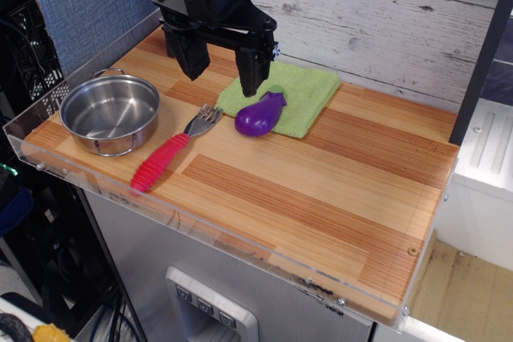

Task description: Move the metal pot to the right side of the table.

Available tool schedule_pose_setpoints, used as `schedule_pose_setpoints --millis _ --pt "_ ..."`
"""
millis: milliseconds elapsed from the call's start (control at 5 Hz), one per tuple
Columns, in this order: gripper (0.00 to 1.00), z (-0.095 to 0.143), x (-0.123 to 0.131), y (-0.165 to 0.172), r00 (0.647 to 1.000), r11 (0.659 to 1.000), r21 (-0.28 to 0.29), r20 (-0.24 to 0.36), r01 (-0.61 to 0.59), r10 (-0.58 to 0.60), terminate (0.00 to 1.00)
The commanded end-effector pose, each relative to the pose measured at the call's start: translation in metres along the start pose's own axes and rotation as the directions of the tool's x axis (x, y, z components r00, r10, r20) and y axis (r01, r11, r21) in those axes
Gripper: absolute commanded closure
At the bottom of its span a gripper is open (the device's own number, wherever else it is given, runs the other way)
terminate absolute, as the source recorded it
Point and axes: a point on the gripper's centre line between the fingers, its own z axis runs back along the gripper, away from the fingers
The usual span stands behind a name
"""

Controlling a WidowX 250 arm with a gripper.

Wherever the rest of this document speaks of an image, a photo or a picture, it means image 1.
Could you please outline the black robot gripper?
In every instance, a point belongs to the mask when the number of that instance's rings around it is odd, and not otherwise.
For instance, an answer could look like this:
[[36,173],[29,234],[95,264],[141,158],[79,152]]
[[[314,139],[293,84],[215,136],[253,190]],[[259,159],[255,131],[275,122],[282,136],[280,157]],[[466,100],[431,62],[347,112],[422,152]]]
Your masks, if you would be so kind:
[[168,56],[192,81],[210,64],[207,45],[233,50],[245,97],[254,96],[278,56],[277,22],[252,0],[153,0],[160,8]]

